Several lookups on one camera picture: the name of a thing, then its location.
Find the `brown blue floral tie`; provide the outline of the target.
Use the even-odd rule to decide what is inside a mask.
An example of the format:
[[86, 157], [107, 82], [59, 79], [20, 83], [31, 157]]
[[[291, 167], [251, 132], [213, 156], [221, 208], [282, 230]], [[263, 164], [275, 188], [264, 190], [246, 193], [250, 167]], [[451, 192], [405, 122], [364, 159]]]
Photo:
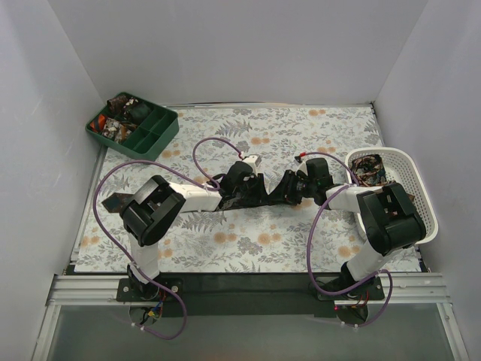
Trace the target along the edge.
[[[127, 205], [132, 198], [131, 193], [112, 193], [101, 204], [110, 214], [119, 214], [123, 207]], [[231, 211], [245, 208], [258, 208], [263, 206], [288, 205], [294, 206], [297, 203], [289, 202], [286, 199], [263, 199], [256, 202], [254, 199], [236, 199], [221, 201], [216, 211]]]

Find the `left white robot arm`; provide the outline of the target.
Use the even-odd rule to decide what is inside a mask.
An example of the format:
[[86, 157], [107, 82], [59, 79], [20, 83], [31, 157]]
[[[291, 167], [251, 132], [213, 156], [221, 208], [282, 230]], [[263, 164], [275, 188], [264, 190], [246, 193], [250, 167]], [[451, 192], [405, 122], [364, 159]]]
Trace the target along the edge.
[[158, 296], [158, 242], [179, 214], [253, 208], [266, 198], [262, 173], [225, 174], [217, 191], [169, 183], [158, 175], [150, 178], [120, 212], [130, 240], [132, 261], [128, 275], [131, 288], [145, 301]]

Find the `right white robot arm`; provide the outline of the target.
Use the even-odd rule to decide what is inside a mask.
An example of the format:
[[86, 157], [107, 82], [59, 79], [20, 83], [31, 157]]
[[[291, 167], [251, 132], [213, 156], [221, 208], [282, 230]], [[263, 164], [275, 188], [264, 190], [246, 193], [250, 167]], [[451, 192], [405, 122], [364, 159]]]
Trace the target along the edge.
[[[383, 266], [395, 251], [411, 247], [427, 235], [416, 206], [398, 183], [369, 190], [352, 184], [335, 184], [327, 171], [316, 171], [313, 175], [286, 171], [268, 195], [271, 204], [296, 205], [303, 198], [311, 198], [319, 206], [309, 231], [306, 256], [312, 285], [324, 296], [344, 294], [349, 299], [357, 299], [367, 290], [370, 279], [385, 272]], [[367, 240], [360, 251], [342, 265], [339, 276], [322, 286], [313, 275], [310, 254], [316, 224], [327, 210], [359, 214]]]

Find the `dark floral ties in basket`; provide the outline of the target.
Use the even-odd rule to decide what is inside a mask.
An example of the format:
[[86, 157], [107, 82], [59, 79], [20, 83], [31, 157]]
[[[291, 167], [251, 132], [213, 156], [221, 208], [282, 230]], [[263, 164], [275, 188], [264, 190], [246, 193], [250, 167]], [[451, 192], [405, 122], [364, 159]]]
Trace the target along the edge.
[[388, 180], [383, 159], [379, 154], [368, 154], [354, 159], [350, 169], [360, 187], [384, 187], [396, 184], [396, 180]]

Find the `rolled ties in tray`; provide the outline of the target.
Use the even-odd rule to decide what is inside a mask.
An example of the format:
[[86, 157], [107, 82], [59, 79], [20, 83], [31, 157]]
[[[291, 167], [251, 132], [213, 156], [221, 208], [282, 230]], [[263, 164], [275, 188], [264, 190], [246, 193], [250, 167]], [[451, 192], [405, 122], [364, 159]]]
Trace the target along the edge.
[[145, 101], [122, 93], [108, 99], [106, 108], [87, 124], [86, 129], [116, 144], [122, 144], [152, 111]]

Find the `floral patterned table mat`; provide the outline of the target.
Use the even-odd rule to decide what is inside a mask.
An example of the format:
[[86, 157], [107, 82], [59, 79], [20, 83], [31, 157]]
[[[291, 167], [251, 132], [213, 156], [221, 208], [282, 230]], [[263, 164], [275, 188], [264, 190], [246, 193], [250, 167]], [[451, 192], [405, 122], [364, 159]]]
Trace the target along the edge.
[[[348, 152], [383, 142], [369, 107], [182, 108], [177, 113], [180, 130], [157, 165], [129, 165], [122, 154], [106, 153], [100, 200], [134, 193], [156, 174], [175, 183], [203, 183], [226, 172], [238, 152], [260, 155], [268, 190], [295, 168], [295, 156], [304, 151], [327, 153], [334, 180], [343, 183]], [[304, 272], [317, 211], [314, 201], [305, 199], [295, 206], [181, 214], [159, 242], [159, 267], [163, 272]], [[351, 213], [323, 212], [312, 238], [313, 270], [337, 272], [362, 244]]]

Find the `white perforated plastic basket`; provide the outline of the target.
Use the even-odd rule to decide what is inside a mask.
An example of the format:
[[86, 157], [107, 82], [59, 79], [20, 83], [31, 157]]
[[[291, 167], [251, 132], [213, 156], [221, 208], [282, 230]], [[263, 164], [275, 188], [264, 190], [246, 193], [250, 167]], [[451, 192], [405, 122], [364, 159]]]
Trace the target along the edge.
[[434, 240], [439, 230], [437, 218], [413, 159], [404, 151], [393, 147], [363, 147], [348, 152], [345, 163], [352, 165], [354, 159], [371, 154], [378, 154], [383, 161], [386, 180], [401, 184], [408, 194], [414, 196], [413, 204], [416, 206], [426, 229], [425, 238], [417, 241], [416, 245], [427, 244]]

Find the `green divided organizer tray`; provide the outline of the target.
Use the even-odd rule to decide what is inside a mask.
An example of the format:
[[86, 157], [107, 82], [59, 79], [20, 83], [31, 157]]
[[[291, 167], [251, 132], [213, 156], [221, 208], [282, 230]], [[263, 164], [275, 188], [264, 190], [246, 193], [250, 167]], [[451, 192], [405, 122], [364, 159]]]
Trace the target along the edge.
[[121, 92], [85, 125], [99, 144], [131, 159], [154, 161], [179, 132], [178, 113]]

